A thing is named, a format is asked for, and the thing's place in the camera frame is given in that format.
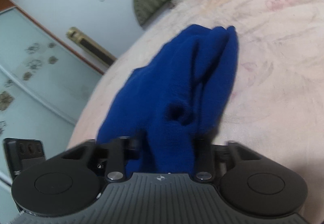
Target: black round disc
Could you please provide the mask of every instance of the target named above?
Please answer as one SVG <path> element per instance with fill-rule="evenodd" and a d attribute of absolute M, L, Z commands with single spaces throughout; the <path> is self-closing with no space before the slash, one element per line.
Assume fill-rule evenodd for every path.
<path fill-rule="evenodd" d="M 17 176 L 11 193 L 22 209 L 57 217 L 77 212 L 95 201 L 99 180 L 78 160 L 53 159 Z"/>
<path fill-rule="evenodd" d="M 298 210 L 307 197 L 307 185 L 297 173 L 271 160 L 246 160 L 221 178 L 220 192 L 241 211 L 274 217 Z"/>

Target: folded blue fabric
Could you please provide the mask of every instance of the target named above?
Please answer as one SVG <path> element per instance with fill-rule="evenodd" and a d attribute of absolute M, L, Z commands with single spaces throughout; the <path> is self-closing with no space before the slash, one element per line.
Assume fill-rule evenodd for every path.
<path fill-rule="evenodd" d="M 215 126 L 237 66 L 235 28 L 191 25 L 166 43 L 118 92 L 97 143 L 145 132 L 140 160 L 127 172 L 193 172 L 192 140 Z"/>

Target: gray ribbed plate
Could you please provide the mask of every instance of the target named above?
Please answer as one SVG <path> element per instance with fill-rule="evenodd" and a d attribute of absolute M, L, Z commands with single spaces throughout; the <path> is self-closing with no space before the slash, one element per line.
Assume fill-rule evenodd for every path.
<path fill-rule="evenodd" d="M 307 224 L 297 214 L 257 219 L 226 204 L 211 185 L 187 174 L 134 173 L 123 183 L 109 184 L 88 208 L 64 217 L 22 213 L 13 224 Z"/>

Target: blue garment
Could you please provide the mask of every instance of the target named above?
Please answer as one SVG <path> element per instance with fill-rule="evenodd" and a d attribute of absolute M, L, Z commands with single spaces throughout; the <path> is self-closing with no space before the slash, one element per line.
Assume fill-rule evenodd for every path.
<path fill-rule="evenodd" d="M 193 172 L 192 140 L 217 126 L 237 66 L 234 27 L 191 25 L 166 43 L 118 92 L 97 143 L 146 133 L 130 172 Z"/>

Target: bed sheet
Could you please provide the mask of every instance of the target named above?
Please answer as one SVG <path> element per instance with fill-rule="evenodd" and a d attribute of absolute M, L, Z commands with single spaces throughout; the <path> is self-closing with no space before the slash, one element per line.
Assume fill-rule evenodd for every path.
<path fill-rule="evenodd" d="M 303 216 L 324 220 L 324 0 L 183 0 L 103 76 L 70 147 L 96 138 L 133 69 L 190 24 L 233 25 L 239 65 L 215 144 L 236 140 L 304 177 Z"/>

